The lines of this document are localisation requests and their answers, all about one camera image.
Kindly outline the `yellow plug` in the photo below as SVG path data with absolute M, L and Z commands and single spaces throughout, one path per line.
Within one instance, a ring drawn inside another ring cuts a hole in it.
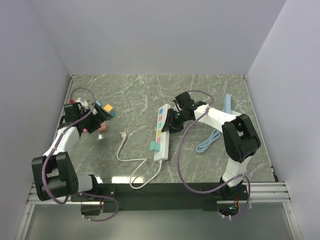
M 114 111 L 114 107 L 111 106 L 110 104 L 105 105 L 103 109 L 108 113 L 112 113 Z

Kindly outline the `coral plug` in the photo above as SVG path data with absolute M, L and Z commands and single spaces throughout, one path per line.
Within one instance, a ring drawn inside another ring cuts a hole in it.
M 109 128 L 109 125 L 106 122 L 103 122 L 103 123 L 100 124 L 98 132 L 99 133 L 103 133 L 103 132 L 107 131 L 108 128 Z

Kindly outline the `white power strip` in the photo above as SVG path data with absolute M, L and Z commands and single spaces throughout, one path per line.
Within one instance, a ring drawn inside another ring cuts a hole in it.
M 165 123 L 167 111 L 171 106 L 164 104 L 157 111 L 157 126 L 155 142 L 161 144 L 160 152 L 154 152 L 153 160 L 155 162 L 166 161 L 169 158 L 169 137 L 170 132 L 162 132 L 163 124 Z

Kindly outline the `teal plug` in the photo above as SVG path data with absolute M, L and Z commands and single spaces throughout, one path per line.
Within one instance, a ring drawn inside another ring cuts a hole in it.
M 149 149 L 154 152 L 160 152 L 161 151 L 161 144 L 159 142 L 152 141 L 149 145 Z

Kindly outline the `blue power strip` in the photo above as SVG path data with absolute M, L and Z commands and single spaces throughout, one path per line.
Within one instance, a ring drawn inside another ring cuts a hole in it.
M 223 110 L 227 114 L 232 113 L 232 96 L 230 94 L 226 94 L 224 97 Z

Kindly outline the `white triangular socket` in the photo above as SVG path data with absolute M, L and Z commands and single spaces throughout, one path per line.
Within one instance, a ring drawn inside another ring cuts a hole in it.
M 245 113 L 239 113 L 237 111 L 232 110 L 231 111 L 232 115 L 234 115 L 235 119 L 246 119 L 248 116 Z

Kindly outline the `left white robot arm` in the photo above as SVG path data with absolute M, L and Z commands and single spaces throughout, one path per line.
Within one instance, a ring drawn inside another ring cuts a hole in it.
M 96 177 L 77 175 L 70 154 L 84 130 L 91 134 L 114 115 L 98 103 L 79 101 L 65 104 L 63 110 L 51 147 L 31 162 L 37 196 L 40 201 L 54 200 L 63 204 L 58 198 L 82 193 L 88 201 L 94 201 L 100 195 Z

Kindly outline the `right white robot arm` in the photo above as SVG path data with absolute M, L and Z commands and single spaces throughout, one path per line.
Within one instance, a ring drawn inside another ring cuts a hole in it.
M 249 161 L 261 147 L 260 138 L 250 117 L 217 110 L 204 101 L 195 102 L 188 91 L 176 96 L 175 103 L 175 109 L 169 108 L 165 111 L 161 131 L 178 133 L 183 131 L 185 122 L 191 121 L 193 124 L 204 123 L 222 133 L 228 163 L 220 185 L 204 193 L 210 194 L 219 190 L 222 198 L 232 199 L 246 178 Z

